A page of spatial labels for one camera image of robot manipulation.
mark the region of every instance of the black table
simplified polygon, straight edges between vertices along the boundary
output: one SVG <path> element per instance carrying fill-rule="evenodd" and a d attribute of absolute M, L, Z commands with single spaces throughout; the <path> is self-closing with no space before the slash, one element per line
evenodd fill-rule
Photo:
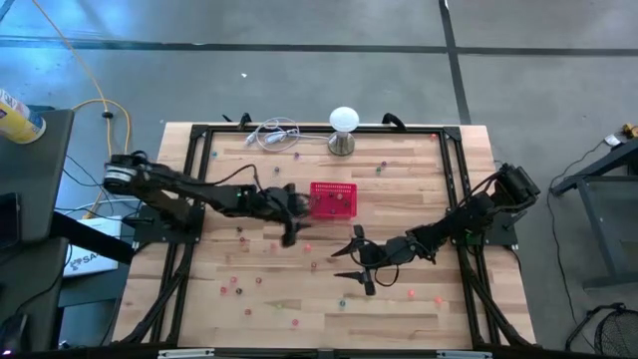
<path fill-rule="evenodd" d="M 52 213 L 69 144 L 74 113 L 42 113 L 44 135 L 33 144 L 16 145 L 0 138 L 0 190 L 20 193 L 24 243 L 0 252 L 0 320 L 14 314 L 25 300 L 50 290 L 28 303 L 29 337 L 34 351 L 55 343 L 56 314 L 61 273 L 69 241 L 50 237 Z"/>

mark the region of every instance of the concrete floor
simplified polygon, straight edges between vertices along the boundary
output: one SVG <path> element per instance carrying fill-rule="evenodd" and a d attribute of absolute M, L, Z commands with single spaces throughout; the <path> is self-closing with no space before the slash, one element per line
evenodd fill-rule
<path fill-rule="evenodd" d="M 445 46 L 437 0 L 41 0 L 71 38 L 147 42 Z M 448 0 L 458 46 L 638 49 L 632 0 Z M 29 1 L 0 22 L 0 41 L 55 37 Z M 338 106 L 363 122 L 392 112 L 409 124 L 461 122 L 447 54 L 83 50 L 106 96 L 134 117 L 133 149 L 158 152 L 168 121 L 286 116 L 323 122 Z M 624 123 L 636 123 L 636 57 L 459 55 L 472 124 L 487 125 L 494 156 L 524 166 L 546 193 L 549 180 Z M 4 47 L 0 86 L 29 104 L 70 108 L 97 94 L 63 49 Z M 69 154 L 95 177 L 107 156 L 100 105 L 76 116 Z M 122 147 L 125 126 L 116 113 Z M 602 156 L 600 149 L 590 158 Z M 80 177 L 82 173 L 71 168 Z M 63 178 L 58 206 L 94 199 Z M 597 304 L 635 308 L 638 286 L 585 293 L 606 273 L 576 192 L 552 199 L 578 320 Z M 121 213 L 128 212 L 118 207 Z M 525 292 L 539 344 L 561 348 L 574 327 L 543 200 L 516 227 Z M 62 337 L 95 345 L 110 310 L 68 310 Z M 86 328 L 67 325 L 92 315 Z M 575 350 L 591 351 L 582 338 Z"/>

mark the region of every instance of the can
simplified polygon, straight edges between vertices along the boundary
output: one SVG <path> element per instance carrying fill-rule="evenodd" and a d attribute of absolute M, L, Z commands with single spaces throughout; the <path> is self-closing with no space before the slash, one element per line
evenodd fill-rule
<path fill-rule="evenodd" d="M 25 145 L 38 140 L 46 129 L 40 115 L 0 89 L 0 135 Z"/>

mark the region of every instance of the red basket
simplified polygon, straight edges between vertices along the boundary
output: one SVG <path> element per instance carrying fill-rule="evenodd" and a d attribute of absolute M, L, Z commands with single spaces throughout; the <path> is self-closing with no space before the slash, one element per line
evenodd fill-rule
<path fill-rule="evenodd" d="M 313 182 L 310 184 L 310 214 L 315 218 L 345 218 L 357 215 L 357 185 Z"/>

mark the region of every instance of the yellow cable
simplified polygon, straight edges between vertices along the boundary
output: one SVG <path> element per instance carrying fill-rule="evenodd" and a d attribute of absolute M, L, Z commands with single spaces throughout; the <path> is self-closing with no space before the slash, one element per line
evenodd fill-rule
<path fill-rule="evenodd" d="M 82 104 L 78 104 L 76 106 L 74 106 L 71 110 L 73 111 L 78 111 L 80 110 L 80 108 L 82 108 L 85 105 L 89 105 L 89 104 L 93 104 L 96 102 L 102 102 L 103 100 L 101 99 L 92 99 L 92 100 L 87 100 L 85 102 L 83 102 Z M 127 154 L 129 152 L 129 142 L 131 141 L 131 126 L 132 126 L 132 122 L 131 122 L 131 116 L 129 115 L 129 112 L 120 104 L 118 104 L 115 101 L 112 100 L 106 100 L 104 99 L 104 102 L 114 105 L 115 107 L 117 107 L 118 109 L 120 109 L 123 113 L 124 113 L 124 117 L 127 119 L 127 139 L 125 141 L 124 144 L 124 152 L 125 154 Z M 109 147 L 109 157 L 112 154 L 112 150 L 111 150 L 111 120 L 107 119 L 107 146 Z"/>
<path fill-rule="evenodd" d="M 47 19 L 49 24 L 51 24 L 51 26 L 53 26 L 53 28 L 58 33 L 58 36 L 60 36 L 62 41 L 65 43 L 65 45 L 67 45 L 69 50 L 71 50 L 71 53 L 73 53 L 73 56 L 76 57 L 76 60 L 78 60 L 80 65 L 82 65 L 82 67 L 84 68 L 84 71 L 87 73 L 89 78 L 91 78 L 91 81 L 93 81 L 93 85 L 95 85 L 96 89 L 98 90 L 98 93 L 100 94 L 100 99 L 102 99 L 102 103 L 104 104 L 104 111 L 108 112 L 109 111 L 109 107 L 107 106 L 107 101 L 105 100 L 105 97 L 104 97 L 104 94 L 102 93 L 102 89 L 100 88 L 100 85 L 98 85 L 98 80 L 96 80 L 95 76 L 93 76 L 93 73 L 91 72 L 91 69 L 89 69 L 89 66 L 87 66 L 87 64 L 84 62 L 84 60 L 82 60 L 80 55 L 78 55 L 78 53 L 76 52 L 76 49 L 73 48 L 73 45 L 71 45 L 69 40 L 67 40 L 67 38 L 64 36 L 64 34 L 62 34 L 62 31 L 60 31 L 58 26 L 56 26 L 56 24 L 53 22 L 53 20 L 51 20 L 49 15 L 47 15 L 47 12 L 44 11 L 42 6 L 40 6 L 40 3 L 38 3 L 38 0 L 31 0 L 31 1 L 33 1 L 33 4 L 38 8 L 38 10 L 40 10 L 42 15 L 44 15 L 44 17 Z"/>
<path fill-rule="evenodd" d="M 84 71 L 87 73 L 87 76 L 89 76 L 89 78 L 93 82 L 93 85 L 96 87 L 96 90 L 98 90 L 98 93 L 100 94 L 100 98 L 99 99 L 88 100 L 88 101 L 83 102 L 82 104 L 76 105 L 76 106 L 73 107 L 73 111 L 77 111 L 80 108 L 82 108 L 83 106 L 88 105 L 88 104 L 93 104 L 95 102 L 101 102 L 104 105 L 105 113 L 109 111 L 109 107 L 107 106 L 107 103 L 115 105 L 120 110 L 122 110 L 122 112 L 124 113 L 125 117 L 127 118 L 127 139 L 126 139 L 125 145 L 124 145 L 124 152 L 125 152 L 125 154 L 128 153 L 129 152 L 129 141 L 131 140 L 131 116 L 129 116 L 129 112 L 127 112 L 127 110 L 125 110 L 125 108 L 122 107 L 117 102 L 111 101 L 111 100 L 107 100 L 104 97 L 104 93 L 102 92 L 102 88 L 100 88 L 100 85 L 98 84 L 98 80 L 96 80 L 95 76 L 93 76 L 93 73 L 91 72 L 91 69 L 89 69 L 89 66 L 87 66 L 87 64 L 84 62 L 84 60 L 82 60 L 82 58 L 80 57 L 80 54 L 78 54 L 76 49 L 73 48 L 73 45 L 71 45 L 69 40 L 67 40 L 67 38 L 64 36 L 62 31 L 60 31 L 58 26 L 56 26 L 56 24 L 53 22 L 53 20 L 51 20 L 49 15 L 47 15 L 47 12 L 44 11 L 44 9 L 42 8 L 42 6 L 40 6 L 38 1 L 37 0 L 31 0 L 31 1 L 38 8 L 38 10 L 40 10 L 42 15 L 44 15 L 44 17 L 47 19 L 49 24 L 51 24 L 51 26 L 55 29 L 55 31 L 58 33 L 58 36 L 60 36 L 60 39 L 62 39 L 62 41 L 69 48 L 69 50 L 71 50 L 71 53 L 76 58 L 76 60 L 80 63 L 80 65 L 84 68 Z M 107 118 L 107 148 L 109 150 L 109 159 L 110 159 L 111 158 L 111 154 L 112 154 L 112 148 L 111 148 L 111 119 L 109 119 L 109 118 Z M 100 198 L 102 198 L 102 191 L 100 191 L 100 193 L 98 194 L 98 197 L 96 198 L 96 201 L 91 206 L 90 211 L 92 211 L 92 212 L 96 211 L 97 206 L 99 205 L 99 202 L 100 202 Z M 85 214 L 83 216 L 83 218 L 91 218 L 91 217 L 93 217 L 93 215 L 90 212 L 87 212 L 87 214 Z"/>

